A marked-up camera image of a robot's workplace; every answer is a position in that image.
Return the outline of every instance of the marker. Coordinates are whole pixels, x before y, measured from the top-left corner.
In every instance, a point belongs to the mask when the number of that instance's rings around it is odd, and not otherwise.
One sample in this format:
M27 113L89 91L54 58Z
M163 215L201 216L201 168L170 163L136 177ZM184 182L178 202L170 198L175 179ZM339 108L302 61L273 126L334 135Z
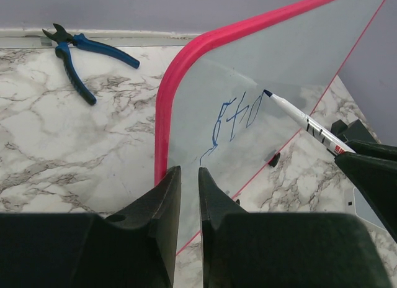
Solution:
M340 155L345 151L355 153L350 147L348 147L342 140L337 138L334 134L328 131L326 128L321 126L317 121L312 119L309 115L303 113L301 110L296 108L294 105L289 103L286 99L272 94L266 89L264 92L277 104L283 111L288 114L298 125L305 129L310 135L320 141L326 148L332 151L334 155Z

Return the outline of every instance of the wire cutter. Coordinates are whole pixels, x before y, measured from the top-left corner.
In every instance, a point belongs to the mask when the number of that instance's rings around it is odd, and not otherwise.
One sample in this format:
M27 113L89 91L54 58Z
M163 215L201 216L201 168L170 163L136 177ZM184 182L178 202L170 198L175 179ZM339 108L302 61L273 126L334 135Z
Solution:
M115 47L88 40L84 36L84 34L71 35L67 33L65 29L59 24L54 23L53 25L56 29L55 34L51 34L46 30L43 30L43 33L48 38L50 38L51 40L55 41L58 44L58 46L55 47L55 55L58 58L63 59L63 65L65 67L66 74L68 75L69 80L71 81L73 87L75 88L75 90L77 90L80 96L82 96L83 99L86 100L86 102L90 105L95 105L97 99L88 90L88 88L84 85L84 83L80 80L79 76L76 73L76 70L73 68L73 62L68 46L70 43L82 50L101 53L104 55L114 57L132 66L135 69L137 69L140 65L140 62L136 60L134 57L128 55L127 53Z

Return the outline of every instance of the marble surface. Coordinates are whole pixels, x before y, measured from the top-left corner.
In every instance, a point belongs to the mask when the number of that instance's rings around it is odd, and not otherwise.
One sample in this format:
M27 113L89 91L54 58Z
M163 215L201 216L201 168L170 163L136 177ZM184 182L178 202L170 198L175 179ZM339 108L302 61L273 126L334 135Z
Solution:
M138 70L73 49L75 68L98 99L88 106L53 49L0 50L0 211L109 215L153 186L154 103L165 69L181 47L122 48ZM339 78L313 117L365 121ZM352 184L305 132L238 196L248 211L344 212ZM397 247L370 232L397 287ZM176 260L174 287L202 287L197 236Z

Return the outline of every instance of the marker tip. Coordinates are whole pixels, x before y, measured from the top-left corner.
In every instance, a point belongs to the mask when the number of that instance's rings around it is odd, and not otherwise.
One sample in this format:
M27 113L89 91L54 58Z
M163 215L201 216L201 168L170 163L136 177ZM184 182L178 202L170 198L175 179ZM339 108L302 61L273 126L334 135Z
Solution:
M271 97L273 94L270 91L267 91L266 89L263 90L265 92L265 94L267 94L269 97Z

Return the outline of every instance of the white trim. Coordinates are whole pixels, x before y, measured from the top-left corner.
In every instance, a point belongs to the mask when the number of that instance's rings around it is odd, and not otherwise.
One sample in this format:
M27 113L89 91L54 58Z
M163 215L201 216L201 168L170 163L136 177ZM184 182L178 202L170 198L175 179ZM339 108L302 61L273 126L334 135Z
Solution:
M83 33L87 38L94 38L115 47L140 46L184 46L200 34L178 34L175 32L150 32L142 30L73 30L71 34ZM48 43L41 29L0 29L0 48L51 48L42 45Z

